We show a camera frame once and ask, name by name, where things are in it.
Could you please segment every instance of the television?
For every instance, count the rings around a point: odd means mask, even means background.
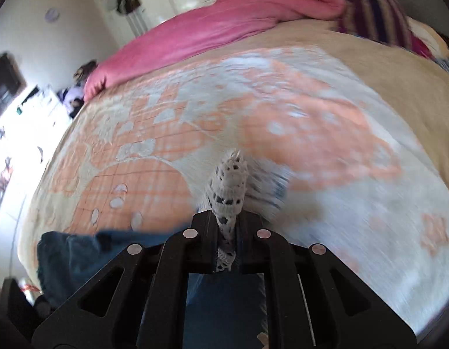
[[[6,53],[0,55],[0,116],[16,97],[21,79]]]

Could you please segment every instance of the wall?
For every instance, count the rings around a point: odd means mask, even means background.
[[[60,12],[52,24],[44,20],[49,8]],[[6,0],[0,9],[0,53],[14,56],[28,85],[23,96],[35,85],[71,86],[79,66],[116,50],[93,0]]]

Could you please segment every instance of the striped pillow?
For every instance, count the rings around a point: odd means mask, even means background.
[[[338,31],[412,49],[407,16],[396,0],[347,0]]]

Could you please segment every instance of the bed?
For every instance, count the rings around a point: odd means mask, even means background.
[[[332,26],[281,23],[86,104],[20,234],[32,281],[44,232],[182,227],[239,148],[288,180],[283,203],[244,208],[327,245],[420,337],[449,301],[449,75]]]

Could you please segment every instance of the blue garment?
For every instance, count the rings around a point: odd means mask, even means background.
[[[174,233],[101,231],[92,237],[47,232],[37,246],[42,291],[58,307],[129,244],[152,247]],[[189,274],[183,348],[261,349],[256,338],[266,318],[261,283],[258,275],[234,271]]]

